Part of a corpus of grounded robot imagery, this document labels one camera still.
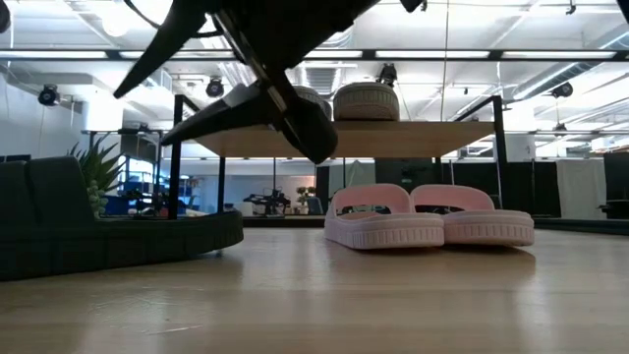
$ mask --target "wooden floor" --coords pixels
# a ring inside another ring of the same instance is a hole
[[[249,230],[204,259],[0,284],[0,353],[627,353],[629,238],[361,253]]]

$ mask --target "curtain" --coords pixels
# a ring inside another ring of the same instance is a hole
[[[601,160],[557,161],[561,217],[606,219],[599,209],[606,203],[604,163]]]

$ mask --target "shelf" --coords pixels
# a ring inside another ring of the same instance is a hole
[[[333,122],[333,157],[439,157],[493,133],[486,122]],[[223,157],[303,157],[281,134],[264,126],[197,139]]]

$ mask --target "pink slide sandal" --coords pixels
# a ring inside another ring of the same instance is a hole
[[[391,213],[337,215],[343,207],[356,206],[384,206]],[[325,217],[325,238],[358,250],[442,246],[443,220],[437,214],[416,213],[408,193],[399,186],[350,187],[332,199]]]
[[[534,222],[522,211],[495,210],[483,191],[451,185],[424,185],[411,194],[415,206],[459,207],[443,216],[446,244],[531,246]]]

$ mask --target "dark green sofa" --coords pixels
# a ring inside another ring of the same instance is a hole
[[[0,280],[180,261],[242,240],[238,212],[96,220],[73,157],[0,164]]]

